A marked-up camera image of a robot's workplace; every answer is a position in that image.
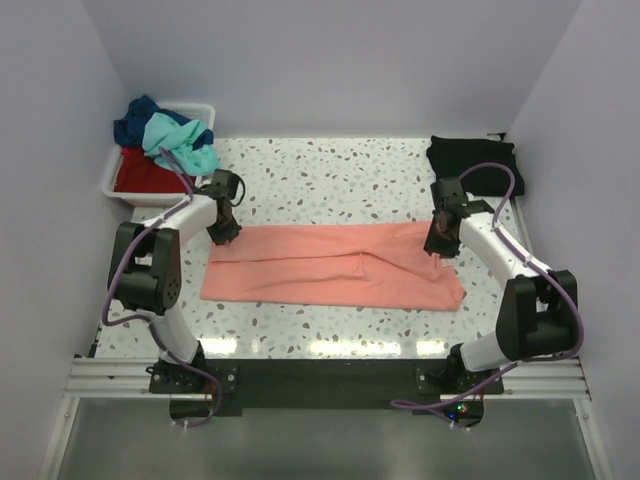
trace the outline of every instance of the pink cloth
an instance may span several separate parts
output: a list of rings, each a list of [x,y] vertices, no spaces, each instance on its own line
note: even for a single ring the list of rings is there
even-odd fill
[[[200,296],[239,302],[457,310],[464,288],[423,249],[428,222],[244,227],[212,246]]]

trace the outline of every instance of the navy blue cloth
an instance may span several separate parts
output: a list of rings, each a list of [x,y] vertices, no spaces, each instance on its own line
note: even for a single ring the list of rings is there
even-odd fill
[[[190,118],[184,115],[158,107],[156,102],[151,100],[147,95],[143,95],[129,104],[129,110],[123,118],[113,122],[113,139],[115,142],[121,147],[129,148],[142,145],[144,127],[156,112],[164,113],[168,117],[171,117],[178,122],[180,126],[191,121]],[[211,145],[212,143],[213,132],[207,129],[196,139],[193,144],[193,149],[198,150],[203,145]]]

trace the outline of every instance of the folded black garment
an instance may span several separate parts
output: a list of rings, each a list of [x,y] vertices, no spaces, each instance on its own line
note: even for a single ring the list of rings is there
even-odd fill
[[[509,168],[516,177],[511,197],[524,195],[524,179],[516,166],[513,143],[487,139],[431,137],[427,157],[436,179],[457,177],[479,163],[495,162]],[[488,197],[502,197],[509,188],[509,177],[498,168],[481,168],[462,180],[466,192]]]

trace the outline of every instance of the pile of clothes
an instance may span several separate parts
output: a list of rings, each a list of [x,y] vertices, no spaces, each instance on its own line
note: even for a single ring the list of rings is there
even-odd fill
[[[113,122],[113,139],[123,147],[116,192],[183,193],[160,148],[174,155],[192,183],[219,166],[213,132],[204,123],[162,109],[147,95],[132,101],[124,118]]]

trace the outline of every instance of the white speckled table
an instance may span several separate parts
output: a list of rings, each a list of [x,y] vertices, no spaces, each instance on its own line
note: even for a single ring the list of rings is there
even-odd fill
[[[241,225],[367,224],[430,220],[429,139],[216,139],[223,168],[247,185],[234,210]],[[487,199],[494,207],[499,199]],[[136,209],[135,221],[160,212]],[[508,206],[502,222],[519,238]],[[502,292],[463,248],[452,264],[467,290],[457,312],[232,303],[199,297],[210,248],[206,232],[182,250],[180,305],[207,357],[444,357],[450,345],[494,328]],[[123,314],[113,302],[111,315]],[[146,327],[133,322],[99,333],[96,357],[153,358]]]

